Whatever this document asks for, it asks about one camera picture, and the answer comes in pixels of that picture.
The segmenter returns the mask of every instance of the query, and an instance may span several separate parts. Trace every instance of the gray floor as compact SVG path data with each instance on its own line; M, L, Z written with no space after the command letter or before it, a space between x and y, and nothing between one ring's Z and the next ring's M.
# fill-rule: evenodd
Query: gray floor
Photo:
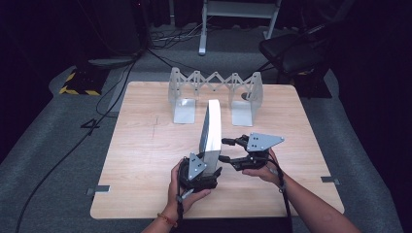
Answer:
M208 38L205 56L197 55L198 37L168 50L153 50L158 55L194 67L202 73L218 71L223 77L249 75L265 59L258 52L262 28L217 30ZM193 70L178 63L183 73ZM82 124L99 119L116 98L115 85L124 70L113 70L102 96L58 94L72 67L50 83L53 99L21 136L0 165L0 231L12 232L25 201L36 184L65 154L84 137ZM145 73L167 73L170 67L145 53L132 69L137 80ZM262 74L267 82L274 71ZM370 163L338 98L338 83L331 72L325 77L331 99L302 98L302 105L325 156L330 173L341 182L337 186L345 215L363 232L402 232L391 194ZM86 139L61 162L39 187L24 213L19 232L140 232L150 219L96 220L90 217L92 198L88 188L98 183L107 149L116 125L116 112L110 113ZM308 232L299 217L293 218L294 232Z

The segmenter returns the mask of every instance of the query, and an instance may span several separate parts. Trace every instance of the wooden tabletop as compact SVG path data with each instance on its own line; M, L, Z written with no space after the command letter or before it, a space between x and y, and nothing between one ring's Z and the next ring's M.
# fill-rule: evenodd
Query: wooden tabletop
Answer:
M154 218L167 202L170 171L190 152L198 153L200 134L209 99L219 99L222 137L237 138L251 132L282 136L274 147L282 169L297 182L344 212L324 157L300 100L291 85L264 85L263 102L253 127L233 126L228 90L200 90L195 124L175 124L167 100L168 83L132 82L128 85L90 214L94 218ZM222 145L222 155L244 157L240 146ZM285 216L285 203L278 188L259 178L223 167L218 186L195 203L185 218Z

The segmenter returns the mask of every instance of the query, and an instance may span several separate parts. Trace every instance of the black chair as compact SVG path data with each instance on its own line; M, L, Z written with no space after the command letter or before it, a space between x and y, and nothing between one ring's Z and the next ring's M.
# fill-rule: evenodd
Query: black chair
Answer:
M310 98L316 84L328 69L327 52L333 41L333 32L340 23L327 22L300 34L290 32L260 42L258 48L268 61L257 72L277 69L276 83L282 77L290 80L304 75L312 79L308 94Z

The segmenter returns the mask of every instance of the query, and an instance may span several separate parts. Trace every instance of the hand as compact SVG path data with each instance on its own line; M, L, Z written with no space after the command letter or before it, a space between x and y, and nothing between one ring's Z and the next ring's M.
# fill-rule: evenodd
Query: hand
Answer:
M182 159L179 161L179 163L172 169L172 174L171 174L171 181L169 184L169 190L168 190L168 199L167 199L167 205L166 208L164 209L164 213L167 212L167 215L169 217L176 218L177 220L177 208L178 208L178 201L176 200L176 195L178 194L177 188L178 188L178 172L179 172L179 166L182 163ZM193 205L194 202L202 199L203 197L209 195L211 193L210 189L203 189L197 193L192 193L189 195L184 201L183 201L183 209L184 213L186 213L191 206Z
M278 159L276 158L275 152L272 149L269 149L269 153L272 159L275 160L276 163L278 163ZM268 162L266 166L260 169L245 169L242 171L242 174L251 177L260 177L265 182L275 183L279 186L279 178L275 176L272 172L270 172L269 168L276 170L276 166L271 162Z

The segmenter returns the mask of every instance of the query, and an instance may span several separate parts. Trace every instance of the wristband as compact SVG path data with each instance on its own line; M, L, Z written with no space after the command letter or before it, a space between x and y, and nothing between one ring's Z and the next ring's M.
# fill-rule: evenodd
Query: wristband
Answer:
M176 221L173 221L169 217L164 216L161 213L157 213L157 216L160 216L161 218L163 218L163 220L165 220L167 222L167 224L172 225L175 228L178 227L178 223Z

